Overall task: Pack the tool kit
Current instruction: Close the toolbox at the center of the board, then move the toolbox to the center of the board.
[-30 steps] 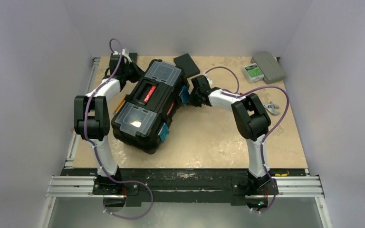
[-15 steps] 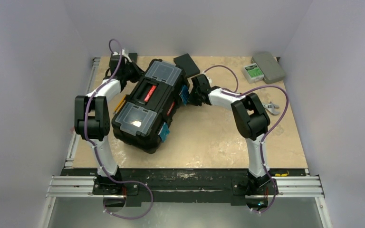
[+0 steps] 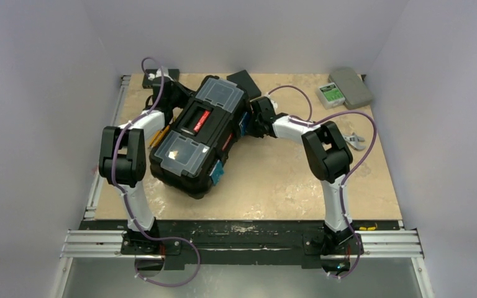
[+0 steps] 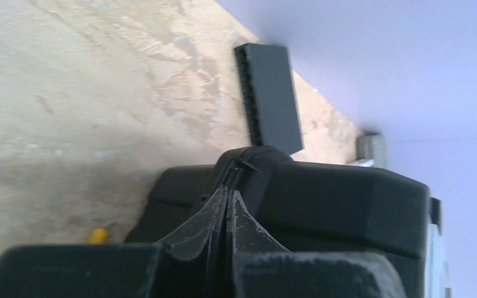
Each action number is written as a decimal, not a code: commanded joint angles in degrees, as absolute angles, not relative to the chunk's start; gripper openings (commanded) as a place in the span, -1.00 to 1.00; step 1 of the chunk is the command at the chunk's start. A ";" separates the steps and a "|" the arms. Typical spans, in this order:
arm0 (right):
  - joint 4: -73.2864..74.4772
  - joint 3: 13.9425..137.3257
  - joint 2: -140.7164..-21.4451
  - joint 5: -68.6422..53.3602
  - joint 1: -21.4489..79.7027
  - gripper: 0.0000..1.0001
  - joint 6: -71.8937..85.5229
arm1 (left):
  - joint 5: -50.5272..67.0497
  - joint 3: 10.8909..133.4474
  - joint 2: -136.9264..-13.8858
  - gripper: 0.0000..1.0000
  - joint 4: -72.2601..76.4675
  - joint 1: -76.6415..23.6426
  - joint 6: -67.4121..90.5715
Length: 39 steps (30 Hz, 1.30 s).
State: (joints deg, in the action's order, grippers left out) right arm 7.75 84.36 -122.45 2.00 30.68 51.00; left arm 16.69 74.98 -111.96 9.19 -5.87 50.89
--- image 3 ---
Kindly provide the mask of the black plastic toolbox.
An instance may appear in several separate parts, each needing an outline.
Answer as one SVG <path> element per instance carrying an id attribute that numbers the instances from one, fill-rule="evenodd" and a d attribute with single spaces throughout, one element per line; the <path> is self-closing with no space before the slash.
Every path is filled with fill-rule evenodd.
<path id="1" fill-rule="evenodd" d="M 245 135 L 249 101 L 235 83 L 206 76 L 150 150 L 152 176 L 194 199 L 203 198 L 219 182 L 231 148 Z"/>

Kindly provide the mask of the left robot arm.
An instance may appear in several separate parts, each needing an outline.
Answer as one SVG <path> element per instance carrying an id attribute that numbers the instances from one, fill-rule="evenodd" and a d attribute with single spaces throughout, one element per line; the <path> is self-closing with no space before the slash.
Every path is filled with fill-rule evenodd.
<path id="1" fill-rule="evenodd" d="M 147 145 L 151 137 L 171 122 L 173 109 L 185 103 L 188 92 L 166 74 L 153 74 L 153 93 L 143 111 L 122 125 L 105 126 L 101 132 L 98 173 L 119 191 L 127 214 L 128 229 L 140 234 L 136 246 L 146 254 L 156 252 L 160 237 L 154 232 L 155 216 L 148 206 L 142 180 L 147 170 Z"/>

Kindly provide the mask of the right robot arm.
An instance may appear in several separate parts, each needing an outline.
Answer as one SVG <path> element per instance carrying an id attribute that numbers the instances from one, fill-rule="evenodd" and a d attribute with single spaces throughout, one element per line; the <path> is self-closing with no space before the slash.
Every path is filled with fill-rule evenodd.
<path id="1" fill-rule="evenodd" d="M 340 252 L 353 236 L 345 182 L 353 155 L 337 125 L 306 122 L 285 113 L 277 114 L 274 103 L 260 97 L 251 103 L 252 116 L 247 132 L 254 137 L 270 136 L 294 141 L 303 146 L 309 168 L 322 186 L 325 204 L 324 246 Z"/>

